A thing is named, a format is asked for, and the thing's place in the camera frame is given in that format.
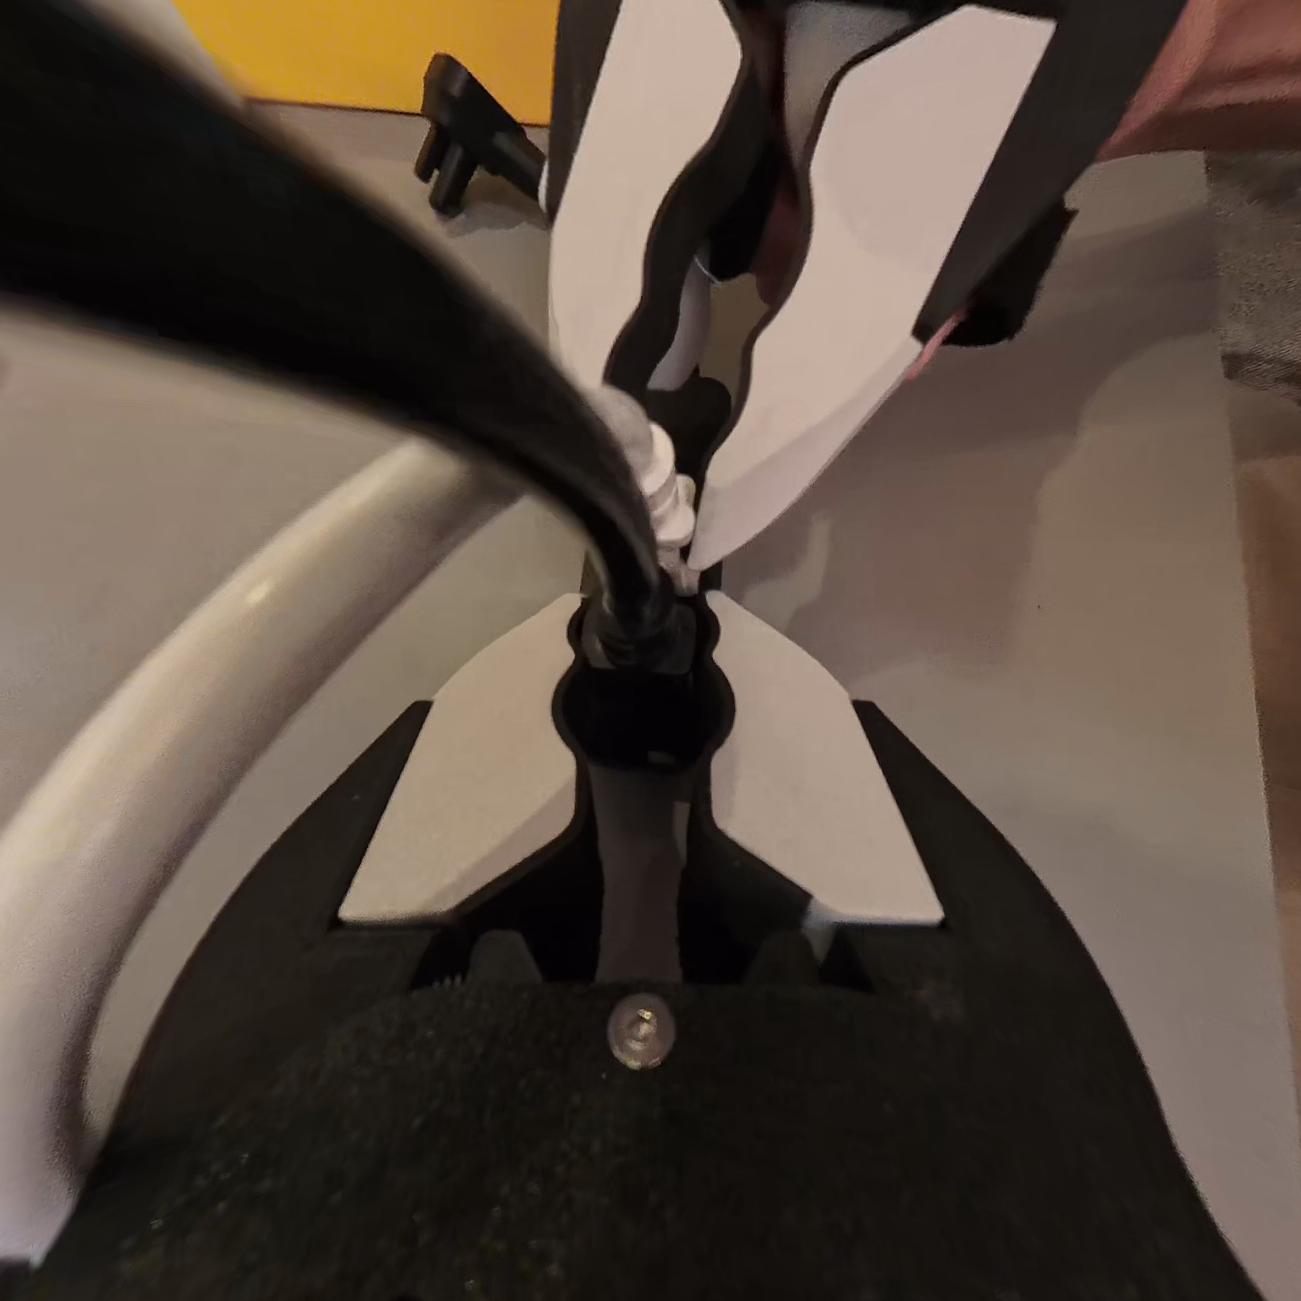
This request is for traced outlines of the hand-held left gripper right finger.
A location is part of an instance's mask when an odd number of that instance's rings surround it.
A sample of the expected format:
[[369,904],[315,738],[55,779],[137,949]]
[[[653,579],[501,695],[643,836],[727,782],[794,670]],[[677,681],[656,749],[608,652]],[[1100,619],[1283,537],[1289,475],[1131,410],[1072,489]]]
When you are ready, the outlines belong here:
[[814,955],[860,926],[945,910],[845,686],[732,596],[707,596],[733,720],[710,759],[710,817],[742,853],[744,929],[797,931]]

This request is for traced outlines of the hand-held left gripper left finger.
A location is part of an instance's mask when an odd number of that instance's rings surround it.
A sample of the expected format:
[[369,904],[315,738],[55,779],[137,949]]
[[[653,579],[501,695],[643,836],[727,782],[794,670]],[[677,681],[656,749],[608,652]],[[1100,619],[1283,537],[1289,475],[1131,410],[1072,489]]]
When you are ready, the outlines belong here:
[[554,720],[574,666],[561,594],[437,690],[363,862],[343,923],[453,917],[569,827],[577,762]]

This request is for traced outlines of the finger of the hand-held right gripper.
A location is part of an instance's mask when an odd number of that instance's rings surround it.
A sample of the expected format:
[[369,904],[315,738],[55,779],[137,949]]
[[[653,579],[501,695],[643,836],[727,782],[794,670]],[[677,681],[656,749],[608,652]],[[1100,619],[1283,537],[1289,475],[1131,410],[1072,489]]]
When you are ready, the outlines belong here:
[[784,3],[563,3],[549,136],[549,344],[586,388],[701,385],[711,288],[750,268],[778,176]]
[[808,158],[804,260],[753,340],[739,415],[710,460],[694,570],[786,512],[916,364],[922,308],[1054,29],[964,4],[831,88]]

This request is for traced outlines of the person's right hand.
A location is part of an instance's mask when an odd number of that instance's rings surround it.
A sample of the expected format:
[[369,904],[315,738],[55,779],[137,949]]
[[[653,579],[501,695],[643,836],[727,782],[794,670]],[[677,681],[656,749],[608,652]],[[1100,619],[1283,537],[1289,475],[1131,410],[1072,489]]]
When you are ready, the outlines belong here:
[[1097,159],[1300,148],[1300,3],[1190,1]]

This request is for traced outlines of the yellow box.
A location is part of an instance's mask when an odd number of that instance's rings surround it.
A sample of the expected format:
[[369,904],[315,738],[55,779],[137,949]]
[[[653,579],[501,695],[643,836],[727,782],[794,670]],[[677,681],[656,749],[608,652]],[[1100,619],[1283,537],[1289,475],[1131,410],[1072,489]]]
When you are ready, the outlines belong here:
[[550,116],[558,1],[177,1],[222,73],[273,103],[417,113],[451,54],[527,125]]

